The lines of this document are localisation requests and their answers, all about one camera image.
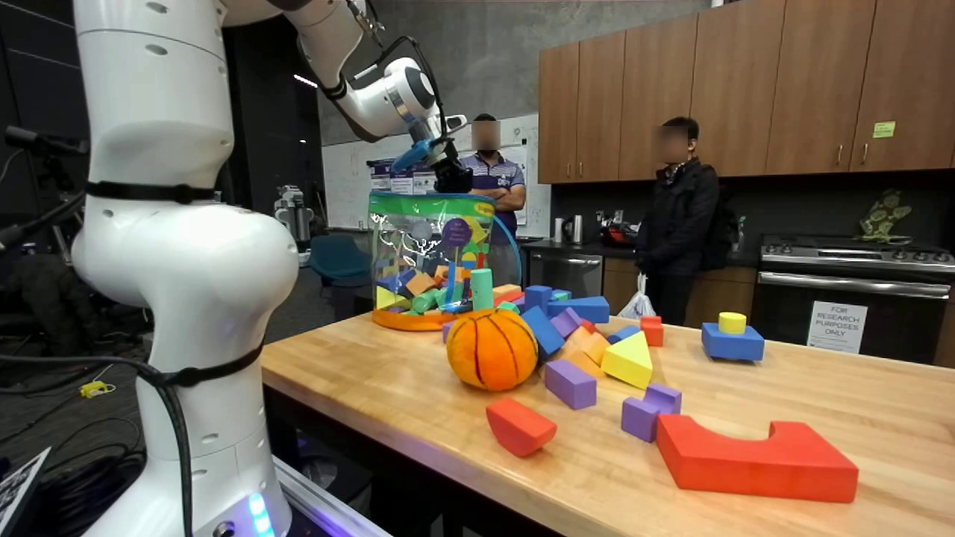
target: toy ball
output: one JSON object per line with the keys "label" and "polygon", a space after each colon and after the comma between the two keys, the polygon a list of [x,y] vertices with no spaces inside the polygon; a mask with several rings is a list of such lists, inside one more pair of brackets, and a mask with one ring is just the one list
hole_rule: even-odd
{"label": "toy ball", "polygon": [[537,340],[510,310],[476,310],[452,327],[449,364],[473,389],[510,391],[531,379]]}

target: wooden cabinet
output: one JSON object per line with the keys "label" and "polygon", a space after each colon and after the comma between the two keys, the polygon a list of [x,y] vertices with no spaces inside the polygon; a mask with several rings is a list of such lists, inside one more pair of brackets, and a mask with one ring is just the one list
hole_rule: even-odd
{"label": "wooden cabinet", "polygon": [[620,176],[623,33],[541,54],[541,183]]}
{"label": "wooden cabinet", "polygon": [[578,103],[578,45],[550,49],[541,54],[537,77],[537,180],[577,180],[577,103]]}
{"label": "wooden cabinet", "polygon": [[687,327],[717,324],[719,310],[752,318],[756,268],[732,265],[702,271],[687,304]]}
{"label": "wooden cabinet", "polygon": [[635,262],[623,258],[602,258],[602,298],[616,318],[635,294]]}
{"label": "wooden cabinet", "polygon": [[766,173],[849,171],[874,0],[786,4]]}
{"label": "wooden cabinet", "polygon": [[871,27],[855,171],[953,168],[955,4],[880,0]]}
{"label": "wooden cabinet", "polygon": [[620,106],[620,180],[653,180],[646,124],[690,118],[695,18],[626,31]]}
{"label": "wooden cabinet", "polygon": [[693,118],[719,176],[765,173],[781,13],[786,0],[746,0],[698,16]]}
{"label": "wooden cabinet", "polygon": [[623,33],[578,45],[578,176],[607,183],[620,176],[620,100],[623,100]]}

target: whiteboard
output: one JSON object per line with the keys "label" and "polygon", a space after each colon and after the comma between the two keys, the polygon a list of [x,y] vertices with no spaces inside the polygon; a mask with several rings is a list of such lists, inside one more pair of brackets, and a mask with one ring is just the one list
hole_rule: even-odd
{"label": "whiteboard", "polygon": [[[526,173],[526,209],[516,213],[516,236],[550,236],[552,188],[537,186],[537,115],[499,121],[502,155]],[[367,161],[398,159],[411,139],[384,139],[376,145],[323,146],[328,228],[364,231],[374,171]],[[473,130],[455,136],[459,159],[476,155]]]}

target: purple block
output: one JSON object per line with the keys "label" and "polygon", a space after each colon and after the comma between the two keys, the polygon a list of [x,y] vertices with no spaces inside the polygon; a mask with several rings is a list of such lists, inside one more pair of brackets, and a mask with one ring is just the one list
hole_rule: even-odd
{"label": "purple block", "polygon": [[543,367],[543,385],[571,409],[596,407],[596,379],[571,362],[550,362]]}
{"label": "purple block", "polygon": [[552,324],[556,331],[568,340],[584,319],[578,319],[577,310],[564,307],[564,310],[556,315],[550,324]]}
{"label": "purple block", "polygon": [[552,289],[550,288],[528,288],[526,289],[526,307],[547,307],[552,298]]}
{"label": "purple block", "polygon": [[620,431],[641,443],[656,443],[656,415],[681,415],[681,391],[652,385],[646,401],[626,398],[620,412]]}

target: oven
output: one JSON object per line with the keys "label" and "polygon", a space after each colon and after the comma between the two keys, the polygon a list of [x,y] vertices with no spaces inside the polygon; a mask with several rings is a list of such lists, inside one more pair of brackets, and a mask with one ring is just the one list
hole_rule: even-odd
{"label": "oven", "polygon": [[955,261],[935,244],[766,239],[752,327],[766,340],[931,364],[953,283]]}

